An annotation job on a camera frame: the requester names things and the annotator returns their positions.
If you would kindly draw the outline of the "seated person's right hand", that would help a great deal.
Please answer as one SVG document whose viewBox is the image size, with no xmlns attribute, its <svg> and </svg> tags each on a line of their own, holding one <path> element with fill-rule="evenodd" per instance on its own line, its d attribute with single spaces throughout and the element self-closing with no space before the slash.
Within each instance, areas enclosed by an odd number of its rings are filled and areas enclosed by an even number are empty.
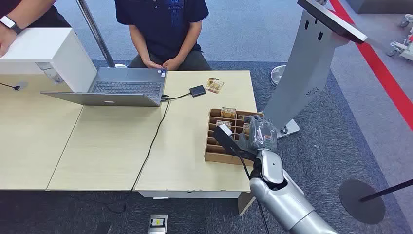
<svg viewBox="0 0 413 234">
<path fill-rule="evenodd" d="M 144 65 L 145 65 L 147 68 L 164 69 L 164 67 L 163 67 L 162 65 L 157 64 L 157 63 L 153 62 L 153 61 L 150 60 L 150 59 L 143 59 L 142 62 L 144 63 Z"/>
</svg>

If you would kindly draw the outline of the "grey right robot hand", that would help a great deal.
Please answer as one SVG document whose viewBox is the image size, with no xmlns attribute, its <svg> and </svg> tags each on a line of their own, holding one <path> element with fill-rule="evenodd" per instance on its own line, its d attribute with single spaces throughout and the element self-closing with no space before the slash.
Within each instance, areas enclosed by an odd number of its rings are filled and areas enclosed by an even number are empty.
<svg viewBox="0 0 413 234">
<path fill-rule="evenodd" d="M 252 153 L 259 150 L 270 150 L 275 152 L 277 149 L 277 130 L 272 124 L 262 116 L 253 115 L 244 118 L 244 124 L 248 124 L 248 130 L 241 132 L 238 146 Z"/>
</svg>

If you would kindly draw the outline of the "standing person's hand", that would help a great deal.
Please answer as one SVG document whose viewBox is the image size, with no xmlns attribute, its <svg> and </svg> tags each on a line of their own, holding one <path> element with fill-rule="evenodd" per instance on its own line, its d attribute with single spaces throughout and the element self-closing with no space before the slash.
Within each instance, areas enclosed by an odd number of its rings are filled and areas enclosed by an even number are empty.
<svg viewBox="0 0 413 234">
<path fill-rule="evenodd" d="M 10 45 L 16 40 L 16 32 L 0 24 L 0 56 L 4 56 Z"/>
</svg>

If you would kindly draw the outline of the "seated person's left hand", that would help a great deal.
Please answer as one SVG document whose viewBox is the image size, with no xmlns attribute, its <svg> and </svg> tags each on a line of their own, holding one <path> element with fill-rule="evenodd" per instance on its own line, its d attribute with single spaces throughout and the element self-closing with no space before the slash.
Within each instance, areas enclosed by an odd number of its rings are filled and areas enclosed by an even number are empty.
<svg viewBox="0 0 413 234">
<path fill-rule="evenodd" d="M 174 58 L 166 60 L 162 66 L 168 71 L 177 71 L 180 65 L 183 63 L 183 60 L 176 56 Z"/>
</svg>

